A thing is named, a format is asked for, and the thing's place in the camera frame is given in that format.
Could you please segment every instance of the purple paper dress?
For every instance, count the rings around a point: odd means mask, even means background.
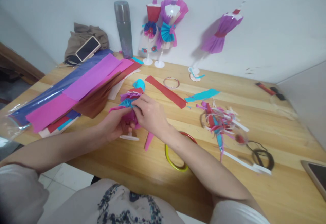
[[[227,33],[242,22],[243,16],[239,15],[239,12],[240,10],[236,9],[233,11],[233,13],[223,14],[217,28],[217,32],[211,38],[205,41],[201,47],[203,51],[213,54],[220,53],[223,50],[225,36]]]

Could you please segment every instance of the phone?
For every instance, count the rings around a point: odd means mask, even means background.
[[[76,56],[81,62],[84,62],[92,57],[100,47],[99,41],[92,36],[76,51]]]
[[[326,201],[326,166],[305,160],[301,164]]]

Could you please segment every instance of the paper fan bow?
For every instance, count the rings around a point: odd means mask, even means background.
[[[172,42],[175,41],[175,28],[176,26],[169,26],[168,24],[163,22],[162,28],[161,28],[161,34],[162,34],[162,39],[165,42]]]
[[[153,39],[156,34],[156,24],[155,22],[149,21],[147,24],[145,24],[144,27],[144,34],[148,36],[150,39]]]

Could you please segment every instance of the ribbon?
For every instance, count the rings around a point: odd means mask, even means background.
[[[162,28],[161,28],[161,34],[162,34],[162,39],[165,42],[172,42],[175,40],[175,30],[176,26],[170,26],[166,23],[163,22]]]
[[[153,39],[154,36],[156,35],[156,24],[155,22],[148,22],[145,24],[144,27],[144,34],[148,36],[150,39]]]
[[[227,35],[227,33],[220,33],[220,32],[218,32],[218,31],[215,33],[215,36],[216,36],[217,38],[224,38],[226,35]]]

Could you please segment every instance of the bangle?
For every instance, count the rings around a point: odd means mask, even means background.
[[[191,135],[189,135],[188,133],[185,133],[185,132],[181,132],[181,131],[180,131],[180,134],[182,134],[182,135],[184,135],[184,136],[190,138],[190,139],[191,139],[195,144],[197,144],[196,140],[195,140]],[[181,172],[185,172],[185,171],[188,170],[188,165],[187,165],[186,163],[184,163],[184,165],[183,165],[182,167],[179,167],[179,166],[175,165],[175,164],[171,161],[171,159],[170,159],[170,157],[169,157],[169,147],[168,147],[166,144],[165,144],[165,146],[164,146],[164,149],[165,149],[165,157],[166,157],[167,161],[169,162],[169,164],[170,164],[173,168],[175,168],[176,170],[181,171]]]

